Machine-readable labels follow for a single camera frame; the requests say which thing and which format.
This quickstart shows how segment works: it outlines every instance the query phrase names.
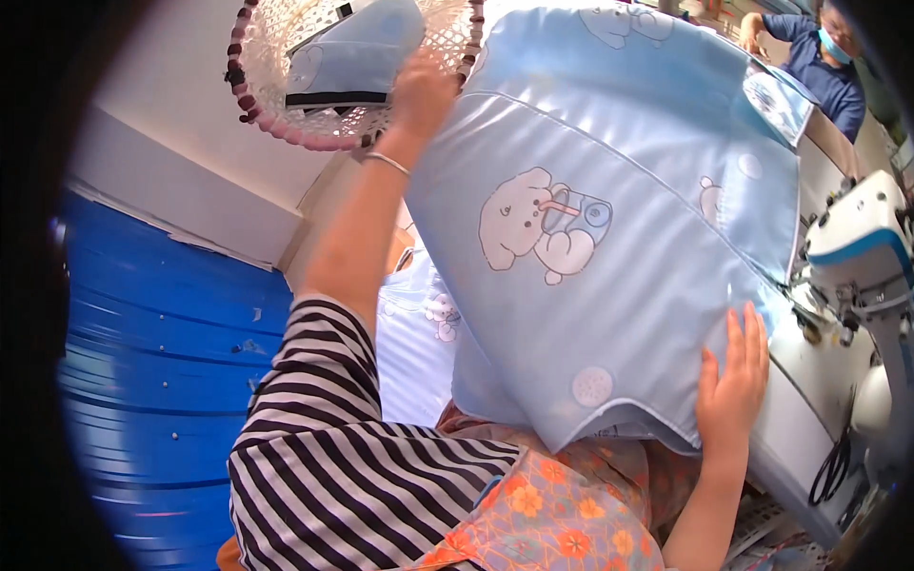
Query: blue wall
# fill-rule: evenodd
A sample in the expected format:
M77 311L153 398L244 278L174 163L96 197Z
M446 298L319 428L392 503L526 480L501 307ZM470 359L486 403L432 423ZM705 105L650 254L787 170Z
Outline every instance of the blue wall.
M279 272L72 193L62 218L70 317L59 382L96 505L141 568L215 569L233 533L226 458L292 294Z

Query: face mask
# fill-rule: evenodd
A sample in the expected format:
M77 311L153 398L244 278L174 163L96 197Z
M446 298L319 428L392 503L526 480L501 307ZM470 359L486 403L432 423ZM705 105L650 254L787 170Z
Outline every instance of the face mask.
M829 53L832 58L837 59L840 63L845 65L851 62L851 57L841 49L840 46L835 44L831 36L828 35L828 32L825 31L825 28L819 28L819 39L822 40L822 45L825 46L825 51Z

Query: black and white striped shirt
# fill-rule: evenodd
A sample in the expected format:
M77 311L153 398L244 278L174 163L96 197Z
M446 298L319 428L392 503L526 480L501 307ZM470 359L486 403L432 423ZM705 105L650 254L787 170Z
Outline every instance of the black and white striped shirt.
M292 304L272 364L228 458L248 569L406 566L517 458L510 444L382 422L372 340L325 296Z

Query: red beaded trim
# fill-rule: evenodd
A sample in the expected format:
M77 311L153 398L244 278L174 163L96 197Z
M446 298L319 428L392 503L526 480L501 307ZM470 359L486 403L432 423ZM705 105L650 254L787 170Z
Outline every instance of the red beaded trim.
M479 55L479 42L483 37L483 22L485 21L483 17L483 3L485 0L467 1L473 7L473 16L470 18L470 41L467 43L466 53L461 59L461 65L457 68L461 84L466 81L476 56ZM239 62L239 56L241 55L241 40L245 37L245 31L259 2L260 0L244 0L244 7L238 11L235 26L231 29L231 40L226 50L228 64L226 65L225 81L231 84L232 95L238 98L239 107L241 107L242 111L245 111L245 114L238 117L239 121L248 124L256 123L261 131L268 132L276 139L283 139L289 144L301 145L311 151L348 151L357 146L370 146L380 133L377 133L374 137L366 134L362 137L340 138L303 132L301 129L290 125L282 117L277 116L276 113L264 111L257 104L256 98L248 93L248 83L244 77L244 69Z

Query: silver bracelet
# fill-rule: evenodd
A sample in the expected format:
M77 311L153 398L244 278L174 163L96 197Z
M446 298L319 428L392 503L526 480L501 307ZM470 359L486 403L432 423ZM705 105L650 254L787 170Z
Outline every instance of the silver bracelet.
M409 178L409 170L407 170L407 168L405 166L403 166L402 164L398 163L397 161L391 159L390 157L386 157L381 153L365 153L365 158L378 159L379 161L384 161L385 163L394 167L401 173L405 174L407 176L407 178Z

